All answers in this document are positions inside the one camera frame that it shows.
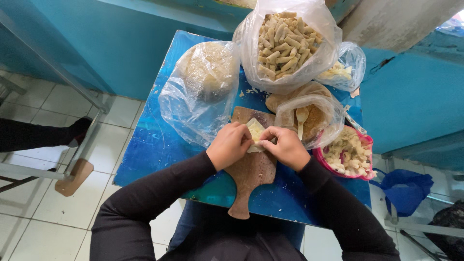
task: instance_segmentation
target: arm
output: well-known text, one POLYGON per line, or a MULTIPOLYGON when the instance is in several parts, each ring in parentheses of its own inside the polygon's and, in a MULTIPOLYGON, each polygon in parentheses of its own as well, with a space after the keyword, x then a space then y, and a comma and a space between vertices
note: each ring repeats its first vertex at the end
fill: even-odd
POLYGON ((90 260, 155 260, 149 222, 185 192, 239 160, 253 143, 248 128, 228 124, 206 152, 122 187, 100 207, 90 260))
POLYGON ((344 260, 400 259, 392 238, 374 215, 311 158, 294 131, 271 126, 260 139, 258 145, 298 172, 315 198, 324 225, 337 237, 344 260), (277 137, 276 145, 268 141, 273 137, 277 137))

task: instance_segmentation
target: hand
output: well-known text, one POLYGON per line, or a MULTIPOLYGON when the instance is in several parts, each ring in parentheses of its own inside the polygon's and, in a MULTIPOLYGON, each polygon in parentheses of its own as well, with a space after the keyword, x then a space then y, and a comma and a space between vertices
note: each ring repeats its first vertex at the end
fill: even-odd
POLYGON ((214 168, 219 171, 243 158, 246 151, 254 144, 251 133, 245 124, 238 122, 224 126, 206 150, 214 168))
POLYGON ((256 144, 272 153, 278 161, 296 171, 301 171, 309 162, 311 156, 304 148, 296 132, 286 128, 270 126, 256 144), (277 145, 269 140, 277 137, 277 145))

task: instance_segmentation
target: black long-sleeve shirt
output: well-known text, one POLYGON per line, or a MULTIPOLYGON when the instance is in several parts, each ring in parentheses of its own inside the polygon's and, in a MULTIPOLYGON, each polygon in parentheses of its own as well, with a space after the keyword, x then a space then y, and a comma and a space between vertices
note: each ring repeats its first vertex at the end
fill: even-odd
MULTIPOLYGON (((156 260, 149 222, 215 173, 208 155, 202 152, 115 192, 97 214, 90 260, 156 260)), ((343 260, 400 260, 392 238, 377 219, 313 157, 298 175, 315 198, 323 224, 337 237, 343 260)), ((160 260, 306 260, 282 235, 254 233, 253 227, 243 223, 216 224, 193 229, 178 248, 160 260)))

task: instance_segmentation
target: blue jeans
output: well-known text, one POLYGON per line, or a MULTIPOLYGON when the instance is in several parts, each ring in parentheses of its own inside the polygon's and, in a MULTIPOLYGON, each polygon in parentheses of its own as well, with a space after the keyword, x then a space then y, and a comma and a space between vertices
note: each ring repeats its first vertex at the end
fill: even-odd
MULTIPOLYGON (((190 231, 197 225, 203 223, 207 217, 214 217, 215 220, 220 220, 223 223, 237 222, 238 220, 229 216, 227 211, 227 208, 187 200, 180 220, 177 223, 174 235, 169 242, 168 252, 178 247, 190 231)), ((305 227, 304 224, 252 213, 250 213, 249 220, 238 222, 252 222, 256 223, 257 227, 272 228, 272 232, 280 232, 286 236, 296 249, 299 250, 301 247, 305 227)))

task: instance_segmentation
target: cutting board handle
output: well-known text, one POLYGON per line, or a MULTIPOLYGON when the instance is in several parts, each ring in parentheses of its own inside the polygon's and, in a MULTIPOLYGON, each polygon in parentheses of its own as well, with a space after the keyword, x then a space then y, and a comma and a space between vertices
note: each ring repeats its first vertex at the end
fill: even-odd
POLYGON ((235 201, 227 213, 237 219, 249 219, 248 200, 250 199, 251 190, 238 190, 235 201))

